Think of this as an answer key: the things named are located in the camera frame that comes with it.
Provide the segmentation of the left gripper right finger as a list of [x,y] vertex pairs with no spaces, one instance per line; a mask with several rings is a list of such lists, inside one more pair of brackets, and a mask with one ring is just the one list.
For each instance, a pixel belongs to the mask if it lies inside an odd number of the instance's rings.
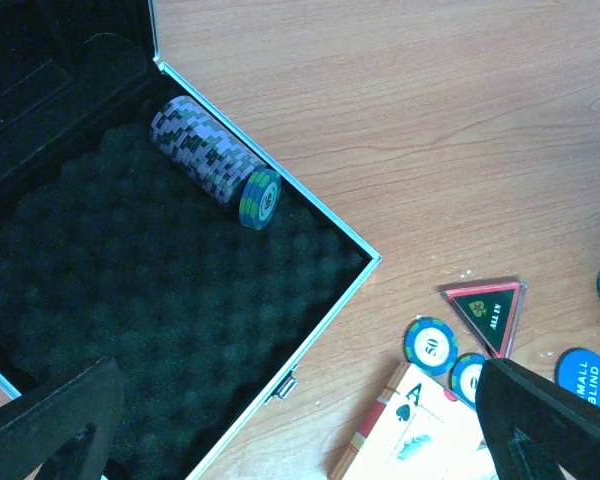
[[476,412],[501,479],[600,479],[600,408],[509,359],[482,367]]

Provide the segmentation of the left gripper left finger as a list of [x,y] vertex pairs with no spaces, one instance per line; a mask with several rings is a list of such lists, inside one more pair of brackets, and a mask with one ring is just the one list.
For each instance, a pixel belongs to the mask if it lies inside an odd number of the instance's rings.
[[116,361],[100,358],[0,407],[0,479],[99,479],[124,400]]

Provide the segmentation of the aluminium poker case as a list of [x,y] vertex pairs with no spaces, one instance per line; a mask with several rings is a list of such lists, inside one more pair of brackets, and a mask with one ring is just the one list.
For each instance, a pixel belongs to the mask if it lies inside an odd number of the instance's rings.
[[[150,140],[189,96],[281,176],[262,230]],[[160,58],[150,1],[0,1],[0,389],[103,357],[108,479],[197,479],[379,253]]]

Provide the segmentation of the purple poker chip stack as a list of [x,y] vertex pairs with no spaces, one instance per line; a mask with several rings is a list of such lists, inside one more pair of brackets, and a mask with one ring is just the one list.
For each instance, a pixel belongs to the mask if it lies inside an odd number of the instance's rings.
[[150,124],[150,140],[220,205],[266,164],[189,96],[169,100]]

